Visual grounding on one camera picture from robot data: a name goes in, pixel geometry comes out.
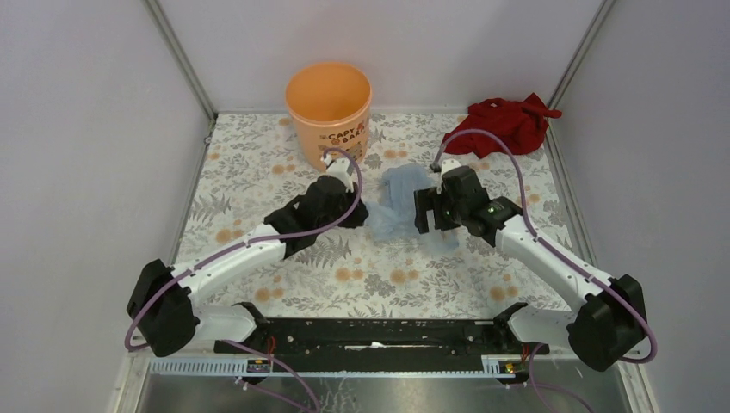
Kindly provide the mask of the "light blue trash bag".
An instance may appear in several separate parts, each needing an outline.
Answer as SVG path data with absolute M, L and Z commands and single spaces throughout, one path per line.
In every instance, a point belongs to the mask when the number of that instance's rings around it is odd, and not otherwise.
M 365 226 L 377 242 L 415 241 L 430 253 L 445 254 L 456 250 L 459 241 L 453 231 L 418 232 L 415 226 L 414 194 L 434 186 L 426 168 L 409 163 L 386 170 L 380 179 L 380 201 L 367 201 Z

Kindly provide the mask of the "orange plastic trash bin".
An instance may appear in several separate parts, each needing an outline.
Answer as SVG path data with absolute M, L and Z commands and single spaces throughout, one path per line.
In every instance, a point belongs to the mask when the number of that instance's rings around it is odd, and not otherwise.
M 368 151 L 372 87 L 353 65 L 321 62 L 292 76 L 285 90 L 289 116 L 305 159 L 323 171 L 328 147 L 346 151 L 357 162 Z

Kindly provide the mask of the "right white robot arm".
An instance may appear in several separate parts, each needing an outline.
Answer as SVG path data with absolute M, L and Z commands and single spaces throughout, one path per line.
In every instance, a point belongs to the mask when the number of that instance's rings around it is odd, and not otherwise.
M 439 186 L 414 193 L 418 232 L 464 227 L 521 262 L 568 305 L 565 311 L 512 305 L 495 318 L 498 350 L 515 354 L 527 343 L 569 348 L 586 366 L 603 372 L 650 336 L 643 289 L 634 277 L 613 277 L 549 242 L 516 203 L 490 197 L 467 166 L 447 160 L 439 172 Z

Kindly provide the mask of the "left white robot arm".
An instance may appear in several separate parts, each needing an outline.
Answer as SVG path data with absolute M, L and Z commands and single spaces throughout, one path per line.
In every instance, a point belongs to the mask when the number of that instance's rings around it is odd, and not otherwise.
M 193 343 L 230 340 L 245 353 L 259 352 L 268 334 L 260 312 L 207 300 L 233 280 L 311 247 L 319 234 L 357 228 L 367 216 L 361 185 L 323 175 L 233 243 L 175 265 L 147 263 L 127 304 L 127 350 L 166 357 Z

